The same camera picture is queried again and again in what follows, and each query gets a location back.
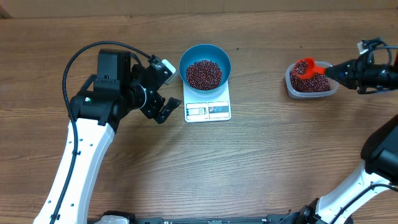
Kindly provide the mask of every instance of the plastic container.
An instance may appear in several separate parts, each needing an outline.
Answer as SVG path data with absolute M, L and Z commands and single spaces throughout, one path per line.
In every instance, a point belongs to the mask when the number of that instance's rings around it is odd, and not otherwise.
M 213 90 L 197 90 L 191 87 L 187 82 L 187 68 L 193 65 L 195 62 L 201 60 L 210 60 L 216 62 L 220 66 L 223 76 L 221 78 L 220 85 Z M 223 90 L 223 86 L 226 86 L 229 77 L 231 76 L 231 61 L 228 55 L 221 48 L 211 44 L 199 44 L 188 49 L 181 57 L 179 72 L 182 81 L 189 87 L 189 89 L 199 94 L 211 94 L 218 90 Z
M 328 68 L 332 65 L 328 62 L 315 62 L 315 64 L 319 67 Z M 293 70 L 295 63 L 291 64 L 285 74 L 286 86 L 287 86 L 287 93 L 293 99 L 310 99 L 310 98 L 319 98 L 324 96 L 330 96 L 334 94 L 338 89 L 338 82 L 328 78 L 330 84 L 330 91 L 323 91 L 318 93 L 302 93 L 293 89 L 292 83 L 290 82 L 290 71 Z

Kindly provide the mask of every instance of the red scoop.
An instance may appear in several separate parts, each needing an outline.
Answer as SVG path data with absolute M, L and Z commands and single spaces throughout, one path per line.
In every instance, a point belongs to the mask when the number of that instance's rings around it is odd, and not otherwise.
M 298 66 L 298 64 L 300 62 L 307 62 L 308 67 L 305 71 L 304 74 L 300 75 L 296 72 L 296 67 Z M 305 58 L 305 59 L 301 59 L 299 60 L 293 68 L 293 74 L 301 79 L 309 79 L 314 77 L 317 73 L 324 75 L 325 74 L 326 69 L 322 68 L 322 67 L 318 67 L 315 65 L 315 61 L 312 58 Z

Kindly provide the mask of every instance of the digital kitchen scale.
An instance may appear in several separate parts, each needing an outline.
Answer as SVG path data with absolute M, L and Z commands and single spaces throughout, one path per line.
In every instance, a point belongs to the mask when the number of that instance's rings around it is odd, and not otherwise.
M 231 119 L 228 82 L 216 92 L 209 94 L 197 93 L 185 83 L 183 89 L 186 122 L 229 121 Z
M 217 63 L 223 72 L 221 83 L 214 90 L 197 90 L 188 85 L 186 74 L 188 66 L 202 60 Z M 221 48 L 211 44 L 193 46 L 182 55 L 178 69 L 183 81 L 186 122 L 229 121 L 231 119 L 228 79 L 231 76 L 232 65 Z

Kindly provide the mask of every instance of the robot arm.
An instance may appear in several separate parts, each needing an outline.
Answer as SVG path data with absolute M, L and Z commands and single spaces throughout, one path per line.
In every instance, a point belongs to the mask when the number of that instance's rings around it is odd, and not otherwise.
M 343 86 L 355 90 L 359 94 L 370 94 L 381 91 L 398 89 L 398 58 L 394 66 L 391 65 L 391 49 L 398 46 L 388 46 L 380 38 L 373 40 L 363 40 L 358 43 L 361 56 L 347 62 L 335 65 L 326 69 L 325 75 L 336 80 Z M 375 50 L 387 49 L 389 62 L 386 65 L 375 65 L 373 52 Z M 367 88 L 374 88 L 374 91 L 367 91 Z
M 133 49 L 148 58 L 149 66 L 143 67 L 132 52 L 101 49 L 97 74 L 87 79 L 69 103 L 65 83 L 70 65 L 84 50 L 101 44 Z M 132 68 L 130 58 L 138 62 Z M 163 123 L 181 101 L 170 98 L 164 105 L 165 98 L 157 90 L 168 84 L 176 74 L 176 69 L 167 60 L 146 55 L 118 42 L 97 42 L 72 57 L 63 79 L 64 98 L 71 117 L 67 143 L 53 186 L 34 220 L 35 224 L 87 223 L 88 206 L 98 170 L 120 120 L 131 110 L 139 109 L 148 119 L 154 118 L 157 123 Z M 92 83 L 93 91 L 88 91 Z M 106 223 L 127 221 L 123 217 L 106 218 Z
M 358 168 L 328 195 L 304 206 L 294 224 L 344 224 L 346 220 L 377 194 L 398 191 L 398 115 L 373 133 L 361 152 Z
M 114 131 L 109 124 L 98 125 L 97 120 L 79 118 L 76 121 L 79 134 L 78 156 L 69 188 L 61 204 L 56 223 L 87 223 L 88 206 L 98 170 L 106 150 L 112 143 Z M 34 224 L 49 223 L 67 178 L 73 151 L 72 124 L 68 127 L 67 144 L 55 176 L 49 196 Z

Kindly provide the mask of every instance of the clear plastic container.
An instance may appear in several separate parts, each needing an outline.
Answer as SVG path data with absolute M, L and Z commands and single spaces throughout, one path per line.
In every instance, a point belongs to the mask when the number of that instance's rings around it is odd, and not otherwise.
M 331 67 L 332 65 L 328 62 L 315 62 L 316 65 L 319 67 L 323 68 L 328 68 Z M 291 64 L 285 74 L 285 79 L 286 79 L 286 86 L 287 86 L 287 93 L 289 96 L 293 99 L 309 99 L 309 98 L 318 98 L 318 97 L 324 97 L 324 96 L 330 96 L 334 94 L 337 91 L 338 88 L 338 82 L 332 80 L 331 78 L 328 78 L 329 84 L 330 84 L 330 91 L 323 91 L 323 92 L 318 92 L 318 93 L 302 93 L 299 91 L 296 91 L 293 89 L 292 83 L 290 82 L 290 71 L 293 70 L 295 63 Z

